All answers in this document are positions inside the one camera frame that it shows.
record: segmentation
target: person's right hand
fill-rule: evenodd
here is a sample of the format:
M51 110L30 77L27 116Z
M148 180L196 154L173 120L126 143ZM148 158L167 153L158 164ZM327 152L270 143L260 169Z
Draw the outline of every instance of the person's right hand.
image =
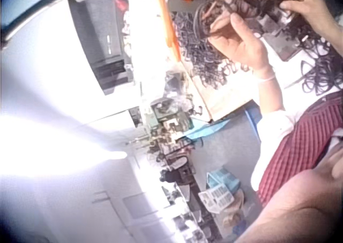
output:
M313 30L323 37L335 27L335 21L323 0L284 0L280 7L303 15Z

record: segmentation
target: wrist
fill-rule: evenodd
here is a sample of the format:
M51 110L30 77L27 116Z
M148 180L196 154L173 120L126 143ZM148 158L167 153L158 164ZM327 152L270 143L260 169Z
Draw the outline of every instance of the wrist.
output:
M265 80L274 76L274 71L272 66L268 64L268 66L261 69L254 69L253 74L257 79Z

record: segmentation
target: paper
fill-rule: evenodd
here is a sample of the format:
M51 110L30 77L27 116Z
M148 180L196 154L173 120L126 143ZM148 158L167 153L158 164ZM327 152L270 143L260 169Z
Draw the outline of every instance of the paper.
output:
M207 211L215 214L220 214L234 201L234 197L224 184L200 192L199 197Z

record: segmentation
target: metal bar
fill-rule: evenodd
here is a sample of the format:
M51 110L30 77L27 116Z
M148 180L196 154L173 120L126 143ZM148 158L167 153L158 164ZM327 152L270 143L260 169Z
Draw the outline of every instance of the metal bar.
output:
M8 41L33 18L61 1L63 0L40 0L18 16L13 22L2 29L1 49L3 49L3 47L7 45Z

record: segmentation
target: white sleeve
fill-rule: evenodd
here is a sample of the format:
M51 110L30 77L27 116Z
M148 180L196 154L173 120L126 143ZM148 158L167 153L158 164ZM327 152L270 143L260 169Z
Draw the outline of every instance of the white sleeve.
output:
M257 131L261 139L261 152L251 177L251 186L255 191L258 190L264 171L280 142L294 129L295 123L293 115L287 111L278 110L267 113L257 124Z

